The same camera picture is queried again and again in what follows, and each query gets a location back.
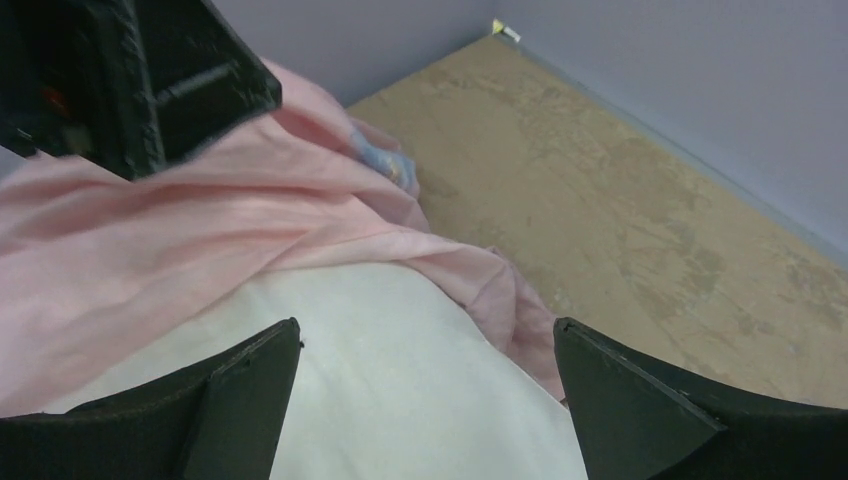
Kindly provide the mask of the white pillow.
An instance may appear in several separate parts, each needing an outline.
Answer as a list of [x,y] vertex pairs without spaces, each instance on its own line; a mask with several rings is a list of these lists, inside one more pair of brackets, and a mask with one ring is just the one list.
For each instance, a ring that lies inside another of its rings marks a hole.
[[262,274],[50,413],[295,318],[304,344],[275,479],[582,479],[570,413],[422,274],[361,263]]

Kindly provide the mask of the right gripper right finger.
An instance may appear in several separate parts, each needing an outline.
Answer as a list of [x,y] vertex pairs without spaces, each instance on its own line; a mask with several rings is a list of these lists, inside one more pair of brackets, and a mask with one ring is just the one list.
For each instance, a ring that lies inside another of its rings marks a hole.
[[847,412],[776,399],[634,350],[573,318],[555,356],[591,479],[844,479]]

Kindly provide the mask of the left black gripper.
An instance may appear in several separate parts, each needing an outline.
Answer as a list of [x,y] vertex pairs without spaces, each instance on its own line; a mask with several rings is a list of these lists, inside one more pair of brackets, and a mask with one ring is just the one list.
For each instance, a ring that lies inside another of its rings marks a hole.
[[282,87],[209,1],[5,1],[1,144],[134,181],[276,110]]

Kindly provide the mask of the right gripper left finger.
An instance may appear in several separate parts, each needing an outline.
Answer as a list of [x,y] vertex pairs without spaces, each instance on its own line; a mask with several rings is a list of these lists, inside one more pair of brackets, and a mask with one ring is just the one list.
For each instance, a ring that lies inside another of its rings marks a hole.
[[64,414],[1,421],[4,479],[268,479],[302,349],[295,319]]

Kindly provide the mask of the pink pillow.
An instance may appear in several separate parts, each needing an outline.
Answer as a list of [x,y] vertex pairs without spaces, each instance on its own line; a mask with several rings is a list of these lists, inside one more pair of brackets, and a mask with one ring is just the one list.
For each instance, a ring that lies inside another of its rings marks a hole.
[[1,413],[40,410],[263,272],[411,267],[554,398],[553,314],[493,249],[435,235],[399,144],[279,66],[284,104],[130,182],[45,154],[1,182]]

